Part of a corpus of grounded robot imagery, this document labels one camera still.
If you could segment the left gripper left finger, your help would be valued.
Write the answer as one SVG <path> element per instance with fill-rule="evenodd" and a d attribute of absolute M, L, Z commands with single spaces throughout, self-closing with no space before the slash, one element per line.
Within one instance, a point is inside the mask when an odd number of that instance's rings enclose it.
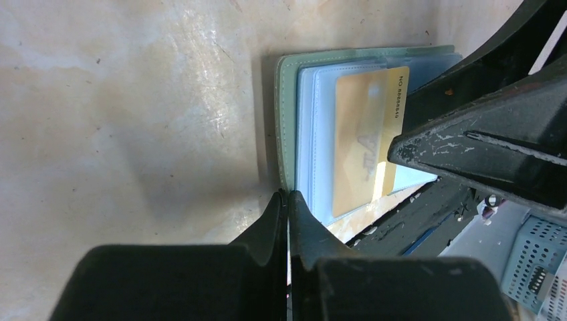
<path fill-rule="evenodd" d="M 101 245 L 77 264 L 52 320 L 285 320 L 287 209 L 274 193 L 225 245 Z"/>

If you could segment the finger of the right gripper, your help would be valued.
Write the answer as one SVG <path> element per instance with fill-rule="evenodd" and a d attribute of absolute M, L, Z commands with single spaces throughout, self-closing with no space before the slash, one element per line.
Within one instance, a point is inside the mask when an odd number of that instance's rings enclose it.
<path fill-rule="evenodd" d="M 525 78 L 565 10 L 561 0 L 523 1 L 481 47 L 407 96 L 402 132 Z"/>
<path fill-rule="evenodd" d="M 390 162 L 566 211 L 566 59 L 396 137 Z"/>

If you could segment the green card holder wallet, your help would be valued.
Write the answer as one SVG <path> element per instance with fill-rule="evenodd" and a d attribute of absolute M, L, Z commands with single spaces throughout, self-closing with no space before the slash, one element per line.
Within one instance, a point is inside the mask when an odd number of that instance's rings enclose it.
<path fill-rule="evenodd" d="M 462 58 L 452 45 L 335 49 L 280 57 L 274 108 L 282 187 L 300 191 L 324 226 L 351 214 L 350 209 L 332 212 L 337 79 L 407 66 L 413 91 Z"/>

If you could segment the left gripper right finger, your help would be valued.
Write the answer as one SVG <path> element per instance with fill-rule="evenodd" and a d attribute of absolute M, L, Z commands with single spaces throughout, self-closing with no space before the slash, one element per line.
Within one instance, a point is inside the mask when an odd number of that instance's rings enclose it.
<path fill-rule="evenodd" d="M 378 258 L 350 249 L 288 199 L 294 320 L 511 320 L 491 272 L 465 257 Z"/>

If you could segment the gold credit card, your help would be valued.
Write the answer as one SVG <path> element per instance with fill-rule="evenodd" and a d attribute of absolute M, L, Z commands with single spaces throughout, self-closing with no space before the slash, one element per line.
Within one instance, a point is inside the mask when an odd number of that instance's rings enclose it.
<path fill-rule="evenodd" d="M 409 67 L 402 66 L 337 79 L 335 217 L 394 191 L 396 165 L 387 154 L 403 127 L 409 74 Z"/>

